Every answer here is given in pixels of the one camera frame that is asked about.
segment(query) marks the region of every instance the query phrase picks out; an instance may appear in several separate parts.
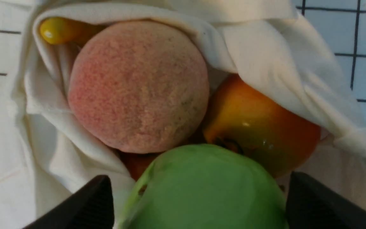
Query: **apple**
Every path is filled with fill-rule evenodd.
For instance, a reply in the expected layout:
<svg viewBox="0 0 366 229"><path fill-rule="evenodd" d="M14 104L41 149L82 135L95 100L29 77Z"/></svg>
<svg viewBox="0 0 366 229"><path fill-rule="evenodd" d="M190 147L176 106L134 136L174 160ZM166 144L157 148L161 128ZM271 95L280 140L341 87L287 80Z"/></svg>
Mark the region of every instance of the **apple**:
<svg viewBox="0 0 366 229"><path fill-rule="evenodd" d="M162 153L134 154L119 152L119 159L124 163L131 177L137 181L152 161L161 154Z"/></svg>
<svg viewBox="0 0 366 229"><path fill-rule="evenodd" d="M208 143L260 163L273 177L303 164L320 140L320 127L279 106L231 74L209 101L202 131Z"/></svg>

